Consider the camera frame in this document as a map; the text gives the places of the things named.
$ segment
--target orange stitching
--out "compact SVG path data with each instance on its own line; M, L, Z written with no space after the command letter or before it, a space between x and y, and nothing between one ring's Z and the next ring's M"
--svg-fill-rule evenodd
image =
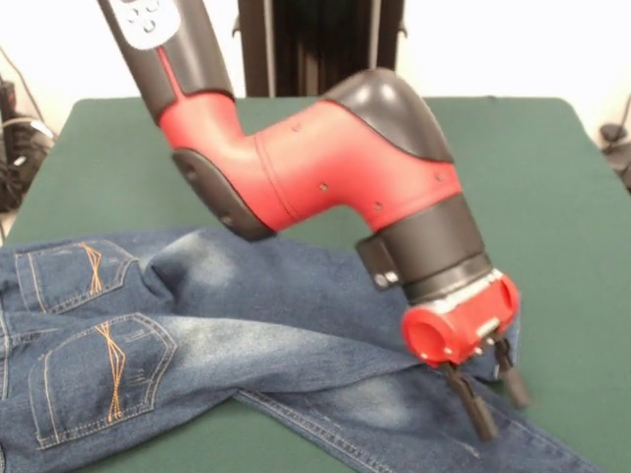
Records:
M114 382L113 394L109 405L109 413L107 421L112 422L113 419L120 420L122 418L122 409L120 408L120 397L118 391L120 389L120 381L122 373L125 370L125 352L114 342L109 334L109 322L104 322L101 326L96 327L107 340L107 352L109 354L109 364L111 366L111 377Z
M82 242L80 246L88 253L88 259L92 266L92 283L90 284L90 295L98 294L103 290L103 284L99 277L99 265L101 264L102 255L99 251L88 246L87 243Z

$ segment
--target black stand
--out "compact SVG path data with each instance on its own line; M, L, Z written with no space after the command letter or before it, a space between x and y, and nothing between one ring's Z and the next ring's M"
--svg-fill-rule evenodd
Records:
M404 0L239 0L248 97L318 96L355 72L394 70Z

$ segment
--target denim fabric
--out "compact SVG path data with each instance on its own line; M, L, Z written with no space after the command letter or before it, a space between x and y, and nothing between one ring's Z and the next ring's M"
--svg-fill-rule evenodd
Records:
M4 248L0 472L68 471L230 397L359 472L598 471L475 382L500 431L480 443L442 375L407 352L405 309L354 253L282 237L208 228ZM496 374L490 354L465 368Z

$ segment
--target white wall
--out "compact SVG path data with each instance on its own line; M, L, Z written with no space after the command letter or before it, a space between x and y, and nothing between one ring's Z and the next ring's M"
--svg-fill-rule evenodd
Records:
M206 5L242 97L237 0ZM397 70L421 95L560 97L597 139L631 94L629 0L407 0L405 17ZM81 98L138 94L96 0L0 0L0 44L56 130Z

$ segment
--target green table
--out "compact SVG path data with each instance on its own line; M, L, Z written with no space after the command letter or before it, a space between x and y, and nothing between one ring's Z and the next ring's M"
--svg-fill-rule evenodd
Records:
M247 132L311 99L247 99ZM631 464L631 207L618 178L558 100L431 99L496 265L525 295L527 415L605 471ZM170 161L138 99L79 102L9 244L216 222ZM288 235L351 249L365 225L336 209ZM349 471L276 422L228 402L91 471Z

